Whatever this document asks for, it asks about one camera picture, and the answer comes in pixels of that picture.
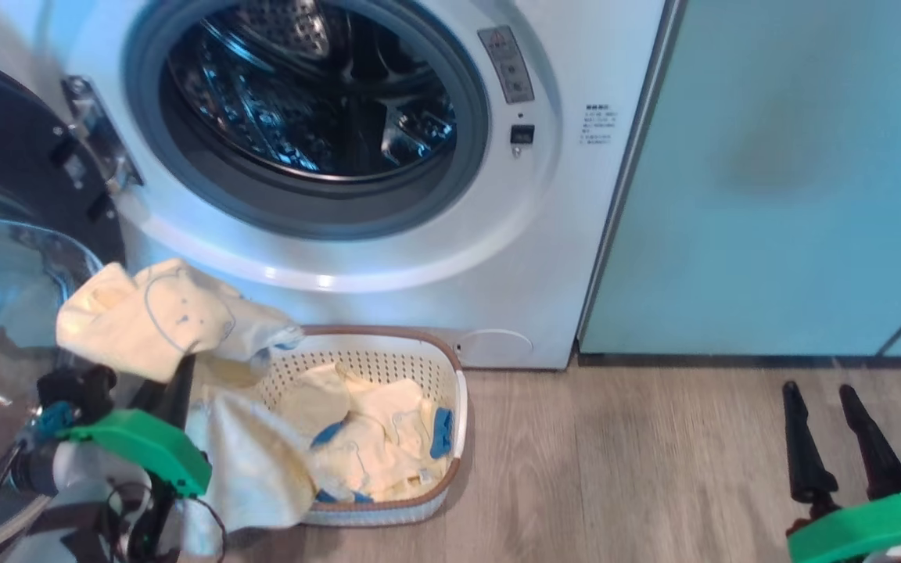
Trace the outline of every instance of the black baseboard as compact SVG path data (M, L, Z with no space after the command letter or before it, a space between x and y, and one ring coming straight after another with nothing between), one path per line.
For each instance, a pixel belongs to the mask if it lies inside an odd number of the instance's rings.
M580 353L587 368L882 368L901 370L901 357L887 356L706 356L664 353Z

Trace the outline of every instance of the cabinet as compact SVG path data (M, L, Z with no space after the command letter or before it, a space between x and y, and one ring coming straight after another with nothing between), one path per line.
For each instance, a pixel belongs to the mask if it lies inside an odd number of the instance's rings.
M687 3L615 228L584 353L878 352L901 325L901 2Z

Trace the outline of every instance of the wooden floor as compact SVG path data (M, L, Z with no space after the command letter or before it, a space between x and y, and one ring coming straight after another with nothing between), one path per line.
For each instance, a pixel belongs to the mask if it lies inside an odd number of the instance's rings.
M840 504L865 478L837 388L850 382L901 457L901 371L570 368L471 373L468 449L435 519L297 528L229 561L788 560L781 385L801 386Z

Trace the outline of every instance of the washing machine door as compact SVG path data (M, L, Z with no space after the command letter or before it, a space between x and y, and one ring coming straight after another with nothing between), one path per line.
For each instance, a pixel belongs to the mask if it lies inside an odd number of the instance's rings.
M55 346L58 307L102 264L122 259L118 223L90 152L0 72L0 475L37 412L37 378L75 361ZM0 544L44 502L2 487Z

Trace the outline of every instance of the washing machine opening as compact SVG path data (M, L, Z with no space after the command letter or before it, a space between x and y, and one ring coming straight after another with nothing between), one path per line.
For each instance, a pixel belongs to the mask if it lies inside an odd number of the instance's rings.
M418 5L157 4L129 43L132 111L168 170L233 217L300 238L396 234L482 164L485 86Z

